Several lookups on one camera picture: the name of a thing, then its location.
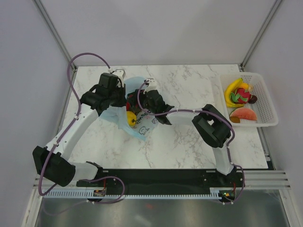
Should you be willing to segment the light blue plastic bag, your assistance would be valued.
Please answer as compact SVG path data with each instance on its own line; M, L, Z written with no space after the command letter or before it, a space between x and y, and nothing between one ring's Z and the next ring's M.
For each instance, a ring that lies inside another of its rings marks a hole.
M146 140L146 136L158 125L158 120L141 109L139 110L134 126L128 124L126 107L110 106L101 114L100 118L114 123L118 129L124 130L133 137Z

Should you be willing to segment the green fake mango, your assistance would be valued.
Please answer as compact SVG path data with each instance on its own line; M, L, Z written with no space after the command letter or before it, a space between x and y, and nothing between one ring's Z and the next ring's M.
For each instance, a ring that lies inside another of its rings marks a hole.
M130 105L135 105L137 102L137 98L136 95L134 93L130 93L127 96L127 103L129 103Z

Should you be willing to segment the yellow fake banana bunch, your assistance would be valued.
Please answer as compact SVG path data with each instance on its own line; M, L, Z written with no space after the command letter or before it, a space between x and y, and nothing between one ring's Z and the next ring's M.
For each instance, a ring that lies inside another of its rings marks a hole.
M238 88L242 82L243 82L242 78L236 79L225 90L225 92L224 92L224 99L225 99L225 103L226 103L227 107L230 107L230 108L239 108L239 107L243 107L244 106L244 104L235 104L230 99L231 92L233 92L236 88Z

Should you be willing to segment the brown fake longan bunch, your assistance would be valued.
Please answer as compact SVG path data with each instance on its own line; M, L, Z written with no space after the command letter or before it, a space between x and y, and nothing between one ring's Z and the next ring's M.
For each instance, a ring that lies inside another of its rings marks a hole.
M131 107L131 111L137 116L142 111L142 109L139 106L133 106Z

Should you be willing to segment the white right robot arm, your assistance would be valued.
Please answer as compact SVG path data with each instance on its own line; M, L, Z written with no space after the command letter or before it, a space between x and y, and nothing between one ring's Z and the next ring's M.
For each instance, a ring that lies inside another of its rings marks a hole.
M164 125L188 125L196 128L203 141L214 152L216 180L221 186L228 186L234 180L228 139L233 138L233 129L228 120L211 104L201 109L178 109L164 102L157 90L134 92L137 105L147 114L154 116Z

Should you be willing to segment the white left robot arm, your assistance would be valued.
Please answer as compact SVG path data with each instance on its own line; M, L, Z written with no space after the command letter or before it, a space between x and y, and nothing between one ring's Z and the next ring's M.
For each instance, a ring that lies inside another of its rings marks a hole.
M97 164L85 161L69 162L72 151L87 128L109 107L125 108L125 71L103 73L99 82L84 93L80 108L71 121L44 147L37 146L33 158L37 173L55 184L65 187L73 180L87 181L100 186L104 176Z

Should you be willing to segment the red fake apple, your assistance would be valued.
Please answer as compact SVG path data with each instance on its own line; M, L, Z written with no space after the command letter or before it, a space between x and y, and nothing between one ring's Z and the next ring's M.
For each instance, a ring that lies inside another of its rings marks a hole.
M131 104L129 102L126 103L126 110L130 111L130 112L132 111L132 107L131 107Z

